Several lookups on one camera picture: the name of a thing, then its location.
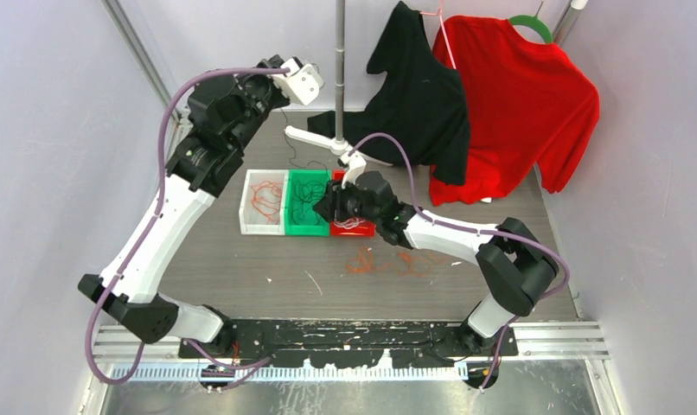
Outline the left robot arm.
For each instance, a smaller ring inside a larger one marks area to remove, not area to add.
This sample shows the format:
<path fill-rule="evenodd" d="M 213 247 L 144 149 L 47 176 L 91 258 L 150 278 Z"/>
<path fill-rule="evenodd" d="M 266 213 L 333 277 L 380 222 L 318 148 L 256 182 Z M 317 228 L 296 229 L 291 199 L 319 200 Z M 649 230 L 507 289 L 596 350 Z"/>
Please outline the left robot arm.
<path fill-rule="evenodd" d="M 311 64 L 275 55 L 254 67 L 215 69 L 184 84 L 168 105 L 188 108 L 190 131 L 167 150 L 169 119 L 157 139 L 153 202 L 117 257 L 78 289 L 141 342 L 175 336 L 199 342 L 214 357 L 233 348 L 228 318 L 217 309 L 164 295 L 160 283 L 194 224 L 220 197 L 244 162 L 247 145 L 270 113 L 309 104 L 322 80 Z"/>

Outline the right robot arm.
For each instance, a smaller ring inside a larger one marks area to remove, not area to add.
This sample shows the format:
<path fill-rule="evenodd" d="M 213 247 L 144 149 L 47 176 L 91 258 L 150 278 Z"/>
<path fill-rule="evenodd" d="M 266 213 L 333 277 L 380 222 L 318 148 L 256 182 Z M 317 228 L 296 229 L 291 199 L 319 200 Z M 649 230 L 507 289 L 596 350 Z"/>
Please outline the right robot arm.
<path fill-rule="evenodd" d="M 353 183 L 332 180 L 314 211 L 326 221 L 365 220 L 390 245 L 434 251 L 477 265 L 489 294 L 464 319 L 460 338 L 471 354 L 485 354 L 502 327 L 528 316 L 556 279 L 557 261 L 526 225 L 507 218 L 477 225 L 432 214 L 401 201 L 377 171 Z"/>

